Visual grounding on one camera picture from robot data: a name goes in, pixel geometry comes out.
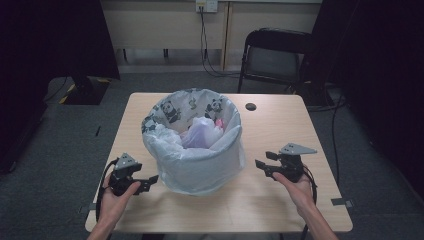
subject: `gray carpet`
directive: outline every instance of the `gray carpet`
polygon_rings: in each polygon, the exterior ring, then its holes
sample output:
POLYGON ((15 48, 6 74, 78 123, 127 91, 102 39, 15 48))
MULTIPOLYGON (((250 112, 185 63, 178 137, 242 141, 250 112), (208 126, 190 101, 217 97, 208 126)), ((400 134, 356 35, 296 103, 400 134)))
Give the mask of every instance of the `gray carpet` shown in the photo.
MULTIPOLYGON (((65 78, 52 80, 54 94, 65 78)), ((72 81, 51 98, 43 121, 18 159, 16 170, 1 176, 0 239, 84 239, 86 213, 93 199, 122 114, 133 92, 174 92, 191 87, 221 93, 237 91, 237 79, 205 72, 122 74, 99 106, 60 105, 72 81)), ((281 93, 284 87, 246 82, 244 93, 281 93)), ((336 99, 339 90, 330 90, 336 99)), ((340 162, 340 190, 353 230, 341 239, 421 239, 424 207, 402 175, 372 144, 360 121, 346 106, 337 111, 335 138, 340 162)), ((336 172, 331 138, 333 111, 311 112, 323 149, 336 172)), ((112 239, 140 239, 114 234, 112 239)), ((299 239, 300 234, 285 234, 299 239)))

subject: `chair backrest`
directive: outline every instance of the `chair backrest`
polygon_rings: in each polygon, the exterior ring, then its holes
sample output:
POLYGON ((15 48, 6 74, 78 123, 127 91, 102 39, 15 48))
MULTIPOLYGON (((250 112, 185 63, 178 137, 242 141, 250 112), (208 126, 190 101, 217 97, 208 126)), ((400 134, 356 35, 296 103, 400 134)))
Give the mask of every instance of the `chair backrest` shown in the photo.
POLYGON ((305 54, 313 50, 311 34, 276 28, 261 28, 246 37, 248 47, 305 54))

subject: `chair seat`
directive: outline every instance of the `chair seat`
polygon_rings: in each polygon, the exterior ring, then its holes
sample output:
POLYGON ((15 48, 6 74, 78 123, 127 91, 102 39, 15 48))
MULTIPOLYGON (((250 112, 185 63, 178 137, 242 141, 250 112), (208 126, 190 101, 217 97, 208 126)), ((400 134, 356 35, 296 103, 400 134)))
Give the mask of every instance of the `chair seat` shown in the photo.
POLYGON ((246 74, 269 77, 281 82, 297 82, 296 53, 250 47, 246 74))

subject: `chair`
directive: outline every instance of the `chair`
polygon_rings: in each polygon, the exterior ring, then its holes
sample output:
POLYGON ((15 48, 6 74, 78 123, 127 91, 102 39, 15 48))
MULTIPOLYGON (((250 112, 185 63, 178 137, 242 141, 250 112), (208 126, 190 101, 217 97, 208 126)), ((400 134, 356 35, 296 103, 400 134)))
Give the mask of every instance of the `chair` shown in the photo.
POLYGON ((237 92, 243 79, 287 85, 301 84, 299 54, 311 51, 311 34, 261 28, 246 37, 237 92))

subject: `person's right hand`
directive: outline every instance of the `person's right hand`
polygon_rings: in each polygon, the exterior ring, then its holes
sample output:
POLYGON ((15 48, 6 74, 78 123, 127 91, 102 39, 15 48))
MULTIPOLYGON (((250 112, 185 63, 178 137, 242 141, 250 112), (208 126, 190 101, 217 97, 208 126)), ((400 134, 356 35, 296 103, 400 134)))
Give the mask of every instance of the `person's right hand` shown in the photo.
POLYGON ((274 172, 272 176, 286 187, 290 198, 297 207, 297 212, 302 218, 305 218, 305 211, 315 206, 312 198, 311 181, 308 177, 303 174, 297 183, 293 183, 281 173, 274 172))

